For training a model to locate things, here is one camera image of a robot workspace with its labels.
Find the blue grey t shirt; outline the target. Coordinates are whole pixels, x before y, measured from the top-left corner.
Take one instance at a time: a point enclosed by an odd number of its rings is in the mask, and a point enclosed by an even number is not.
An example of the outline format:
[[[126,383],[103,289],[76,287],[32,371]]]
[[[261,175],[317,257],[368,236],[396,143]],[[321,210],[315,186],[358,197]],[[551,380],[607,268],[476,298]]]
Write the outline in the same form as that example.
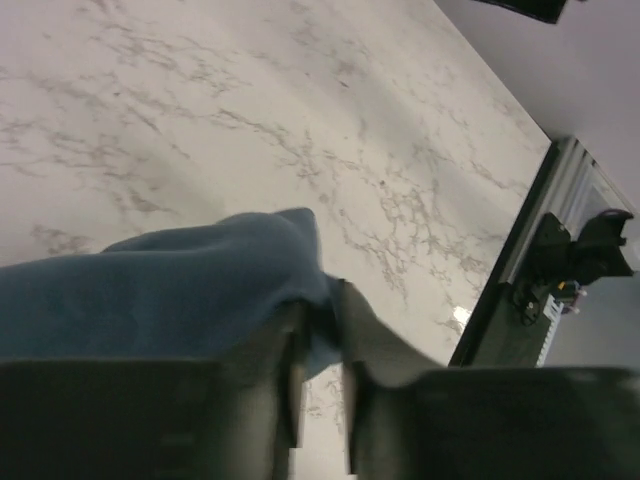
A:
[[[316,376],[341,358],[340,282],[319,253],[314,213],[294,208],[5,266],[1,355],[217,357],[302,301],[319,314],[307,367]]]

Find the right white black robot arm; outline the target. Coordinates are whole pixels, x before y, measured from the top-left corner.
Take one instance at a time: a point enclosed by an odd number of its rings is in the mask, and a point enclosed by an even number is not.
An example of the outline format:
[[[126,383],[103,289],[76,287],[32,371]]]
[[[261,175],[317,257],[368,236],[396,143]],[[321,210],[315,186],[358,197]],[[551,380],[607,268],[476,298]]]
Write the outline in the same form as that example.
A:
[[[566,0],[475,0],[521,16],[546,23],[557,24],[567,3]]]

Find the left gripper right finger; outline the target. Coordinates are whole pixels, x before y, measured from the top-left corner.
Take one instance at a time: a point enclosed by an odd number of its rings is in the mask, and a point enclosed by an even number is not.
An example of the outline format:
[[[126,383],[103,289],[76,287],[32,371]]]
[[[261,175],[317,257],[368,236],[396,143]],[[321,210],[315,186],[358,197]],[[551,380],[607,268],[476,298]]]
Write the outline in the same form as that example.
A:
[[[635,479],[639,376],[448,368],[341,285],[347,465],[360,479]]]

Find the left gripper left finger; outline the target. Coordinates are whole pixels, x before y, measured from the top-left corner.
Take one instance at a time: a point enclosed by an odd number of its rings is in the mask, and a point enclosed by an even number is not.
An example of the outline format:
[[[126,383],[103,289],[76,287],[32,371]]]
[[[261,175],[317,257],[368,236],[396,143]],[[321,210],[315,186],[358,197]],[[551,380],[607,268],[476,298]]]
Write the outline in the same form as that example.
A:
[[[304,309],[217,360],[1,366],[5,479],[283,479],[298,442]]]

